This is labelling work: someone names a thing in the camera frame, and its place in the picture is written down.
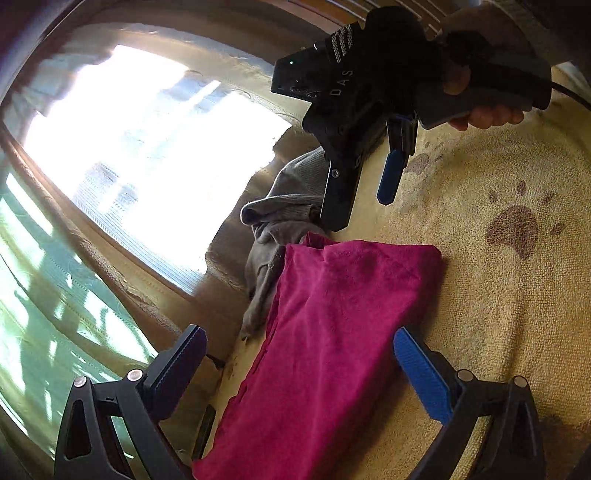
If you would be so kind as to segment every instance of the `pink cloth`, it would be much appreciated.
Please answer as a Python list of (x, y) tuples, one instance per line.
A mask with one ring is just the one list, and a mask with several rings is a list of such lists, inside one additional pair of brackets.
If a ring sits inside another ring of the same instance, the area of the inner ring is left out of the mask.
[(422, 318), (442, 270), (430, 245), (288, 245), (267, 338), (195, 478), (329, 476), (391, 381), (394, 332)]

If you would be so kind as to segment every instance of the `screw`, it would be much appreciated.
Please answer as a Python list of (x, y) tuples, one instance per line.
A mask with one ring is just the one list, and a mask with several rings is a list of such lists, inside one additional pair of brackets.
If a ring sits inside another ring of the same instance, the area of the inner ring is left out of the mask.
[(140, 378), (142, 378), (144, 372), (142, 372), (139, 368), (135, 368), (127, 374), (127, 380), (131, 382), (137, 382)]
[(515, 377), (515, 378), (513, 379), (513, 382), (514, 382), (514, 383), (515, 383), (515, 385), (517, 385), (518, 387), (521, 387), (521, 388), (525, 388), (525, 387), (527, 387), (527, 380), (526, 380), (525, 378), (523, 378), (522, 376), (520, 376), (520, 375), (517, 375), (517, 377)]
[(474, 380), (474, 374), (469, 370), (460, 370), (457, 373), (457, 377), (463, 382), (471, 382), (472, 380)]
[(85, 377), (85, 376), (83, 376), (83, 375), (81, 375), (81, 376), (79, 376), (79, 377), (76, 377), (76, 378), (74, 379), (74, 386), (75, 386), (76, 388), (83, 387), (85, 384), (86, 384), (86, 377)]

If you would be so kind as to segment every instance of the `gray cloth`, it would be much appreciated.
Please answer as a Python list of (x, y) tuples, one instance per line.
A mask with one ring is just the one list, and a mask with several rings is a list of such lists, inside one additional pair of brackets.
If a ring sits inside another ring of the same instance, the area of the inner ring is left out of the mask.
[(255, 236), (246, 262), (246, 285), (251, 298), (242, 318), (241, 338), (262, 327), (283, 271), (285, 246), (308, 233), (324, 234), (318, 225), (329, 163), (321, 147), (290, 161), (277, 175), (268, 195), (247, 203), (240, 212)]

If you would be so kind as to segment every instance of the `green curtain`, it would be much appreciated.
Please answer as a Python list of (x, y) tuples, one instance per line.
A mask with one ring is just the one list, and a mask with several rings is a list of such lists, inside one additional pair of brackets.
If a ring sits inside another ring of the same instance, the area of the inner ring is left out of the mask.
[[(53, 457), (76, 376), (115, 380), (155, 356), (123, 305), (81, 262), (3, 161), (0, 406)], [(135, 456), (122, 421), (116, 428), (126, 454)]]

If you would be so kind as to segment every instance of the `yellow blanket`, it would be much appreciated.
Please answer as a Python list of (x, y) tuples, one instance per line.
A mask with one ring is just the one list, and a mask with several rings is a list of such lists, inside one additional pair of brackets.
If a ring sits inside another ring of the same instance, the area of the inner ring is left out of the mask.
[[(426, 342), (482, 380), (528, 378), (551, 480), (565, 478), (591, 442), (590, 120), (558, 94), (518, 127), (420, 131), (388, 207), (375, 200), (382, 145), (364, 165), (349, 227), (335, 235), (442, 251), (447, 271)], [(216, 420), (260, 343), (237, 343), (213, 401)], [(467, 474), (484, 427), (454, 478)], [(400, 375), (335, 478), (405, 479), (439, 428)]]

